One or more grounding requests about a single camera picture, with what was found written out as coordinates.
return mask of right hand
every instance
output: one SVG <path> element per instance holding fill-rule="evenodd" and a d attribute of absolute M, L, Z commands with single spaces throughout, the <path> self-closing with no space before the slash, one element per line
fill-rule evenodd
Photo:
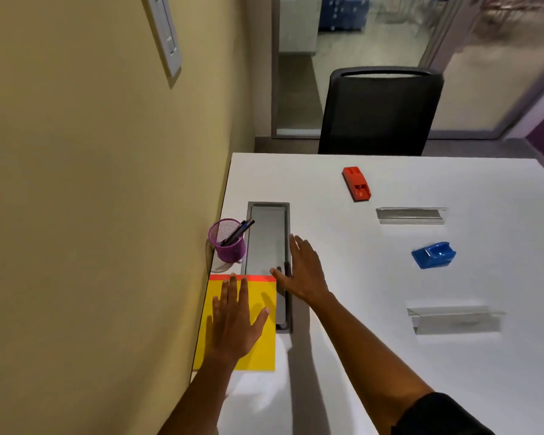
<path fill-rule="evenodd" d="M 288 292 L 315 307 L 330 294 L 319 256 L 310 243 L 303 241 L 299 236 L 290 234 L 289 241 L 292 276 L 287 277 L 277 269 L 270 269 L 270 273 Z"/>

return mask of yellow folder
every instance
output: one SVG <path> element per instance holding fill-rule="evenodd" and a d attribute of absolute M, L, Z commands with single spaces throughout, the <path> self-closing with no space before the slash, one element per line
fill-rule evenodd
<path fill-rule="evenodd" d="M 240 279 L 238 275 L 238 292 Z M 212 298 L 222 294 L 222 281 L 230 279 L 230 275 L 210 275 L 208 291 L 205 295 L 201 325 L 199 326 L 194 370 L 199 369 L 203 362 L 206 343 L 209 344 L 212 335 Z M 240 371 L 274 371 L 276 369 L 276 279 L 272 276 L 250 276 L 248 280 L 248 299 L 250 305 L 250 321 L 254 323 L 261 309 L 268 307 L 270 315 L 266 320 L 262 336 L 252 350 L 242 357 L 234 369 Z"/>

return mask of orange strip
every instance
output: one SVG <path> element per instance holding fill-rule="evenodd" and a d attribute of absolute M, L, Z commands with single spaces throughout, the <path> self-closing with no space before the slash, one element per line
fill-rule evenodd
<path fill-rule="evenodd" d="M 210 281 L 227 281 L 230 279 L 232 275 L 220 275 L 220 274 L 212 274 L 209 276 Z M 272 275 L 236 275 L 238 279 L 242 279 L 244 276 L 246 276 L 246 279 L 248 281 L 252 282 L 276 282 L 276 278 Z"/>

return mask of gray metal tray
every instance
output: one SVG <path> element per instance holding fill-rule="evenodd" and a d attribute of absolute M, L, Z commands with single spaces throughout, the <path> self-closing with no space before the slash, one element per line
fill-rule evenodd
<path fill-rule="evenodd" d="M 250 217 L 255 223 L 246 235 L 248 251 L 242 262 L 242 274 L 268 275 L 270 267 L 290 269 L 288 244 L 290 204 L 251 201 L 248 202 L 246 219 Z M 282 287 L 277 287 L 276 295 L 276 332 L 290 333 L 292 331 L 290 293 L 285 292 Z"/>

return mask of black office chair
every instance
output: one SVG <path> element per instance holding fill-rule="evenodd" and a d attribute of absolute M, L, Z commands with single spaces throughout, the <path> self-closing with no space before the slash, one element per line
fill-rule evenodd
<path fill-rule="evenodd" d="M 376 74 L 403 76 L 356 76 Z M 443 75 L 425 68 L 335 70 L 326 96 L 319 154 L 421 155 L 442 88 Z"/>

